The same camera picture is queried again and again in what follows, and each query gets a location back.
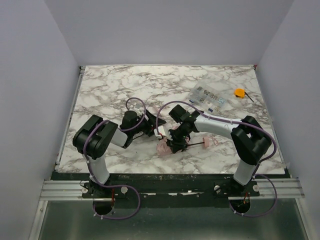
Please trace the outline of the pink folding umbrella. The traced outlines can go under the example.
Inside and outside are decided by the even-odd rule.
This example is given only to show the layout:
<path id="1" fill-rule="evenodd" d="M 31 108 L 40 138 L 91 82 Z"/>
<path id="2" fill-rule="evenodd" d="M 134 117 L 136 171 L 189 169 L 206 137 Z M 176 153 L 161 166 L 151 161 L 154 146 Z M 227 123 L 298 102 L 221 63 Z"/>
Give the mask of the pink folding umbrella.
<path id="1" fill-rule="evenodd" d="M 187 137 L 184 141 L 174 142 L 168 138 L 163 138 L 156 146 L 156 152 L 159 156 L 166 156 L 178 152 L 185 152 L 189 147 L 202 146 L 207 149 L 210 146 L 218 146 L 219 142 L 214 137 L 204 136 L 200 142 L 190 143 L 190 138 Z"/>

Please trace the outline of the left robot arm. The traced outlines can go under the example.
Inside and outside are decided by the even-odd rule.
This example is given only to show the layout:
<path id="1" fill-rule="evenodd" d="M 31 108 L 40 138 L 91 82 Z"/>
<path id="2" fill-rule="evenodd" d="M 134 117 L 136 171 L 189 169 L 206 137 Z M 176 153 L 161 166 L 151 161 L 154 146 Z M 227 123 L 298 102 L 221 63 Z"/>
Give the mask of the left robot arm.
<path id="1" fill-rule="evenodd" d="M 165 191 L 164 181 L 159 175 L 142 173 L 109 173 L 105 155 L 109 146 L 129 149 L 131 160 L 142 160 L 155 155 L 155 127 L 166 124 L 163 119 L 148 110 L 139 116 L 133 110 L 125 112 L 122 124 L 103 120 L 92 115 L 74 135 L 72 144 L 85 158 L 89 181 L 82 185 L 85 199 L 113 198 L 131 190 L 137 195 L 157 194 Z"/>

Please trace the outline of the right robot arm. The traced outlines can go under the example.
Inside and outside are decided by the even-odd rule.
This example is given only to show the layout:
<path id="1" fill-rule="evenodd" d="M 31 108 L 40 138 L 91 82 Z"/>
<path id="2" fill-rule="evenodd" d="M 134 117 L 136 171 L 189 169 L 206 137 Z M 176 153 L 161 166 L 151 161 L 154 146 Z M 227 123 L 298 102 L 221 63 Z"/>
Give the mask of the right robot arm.
<path id="1" fill-rule="evenodd" d="M 200 110 L 190 113 L 179 104 L 169 112 L 169 116 L 179 124 L 177 128 L 165 131 L 167 145 L 173 153 L 187 149 L 186 138 L 191 133 L 209 133 L 233 141 L 240 158 L 232 180 L 237 187 L 244 187 L 252 180 L 260 160 L 272 144 L 272 137 L 252 116 L 227 119 L 206 115 Z"/>

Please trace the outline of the white tissue packet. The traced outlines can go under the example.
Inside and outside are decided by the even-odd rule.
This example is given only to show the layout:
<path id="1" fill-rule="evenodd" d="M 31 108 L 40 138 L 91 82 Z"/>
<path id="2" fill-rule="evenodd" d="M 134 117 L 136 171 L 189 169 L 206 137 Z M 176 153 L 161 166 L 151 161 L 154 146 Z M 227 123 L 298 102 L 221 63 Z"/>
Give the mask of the white tissue packet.
<path id="1" fill-rule="evenodd" d="M 187 100 L 192 105 L 202 108 L 209 114 L 220 112 L 228 101 L 224 93 L 204 83 L 198 83 L 189 92 Z"/>

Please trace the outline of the orange tape measure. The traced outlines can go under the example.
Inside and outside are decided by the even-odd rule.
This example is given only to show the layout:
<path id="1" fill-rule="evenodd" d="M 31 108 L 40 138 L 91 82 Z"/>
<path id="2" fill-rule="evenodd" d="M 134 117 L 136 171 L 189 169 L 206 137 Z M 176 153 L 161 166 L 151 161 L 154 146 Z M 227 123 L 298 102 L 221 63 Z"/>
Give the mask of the orange tape measure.
<path id="1" fill-rule="evenodd" d="M 246 97 L 246 91 L 243 89 L 243 88 L 237 88 L 234 90 L 234 95 L 237 97 L 237 98 L 245 98 Z"/>

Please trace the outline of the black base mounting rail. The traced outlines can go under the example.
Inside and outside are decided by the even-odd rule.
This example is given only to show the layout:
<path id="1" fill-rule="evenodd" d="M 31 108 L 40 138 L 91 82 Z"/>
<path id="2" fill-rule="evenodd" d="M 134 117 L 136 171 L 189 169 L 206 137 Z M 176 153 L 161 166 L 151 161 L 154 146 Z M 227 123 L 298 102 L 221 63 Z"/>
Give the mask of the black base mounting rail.
<path id="1" fill-rule="evenodd" d="M 104 186 L 84 183 L 82 197 L 117 208 L 227 208 L 229 200 L 258 197 L 256 181 L 241 186 L 231 174 L 112 173 Z"/>

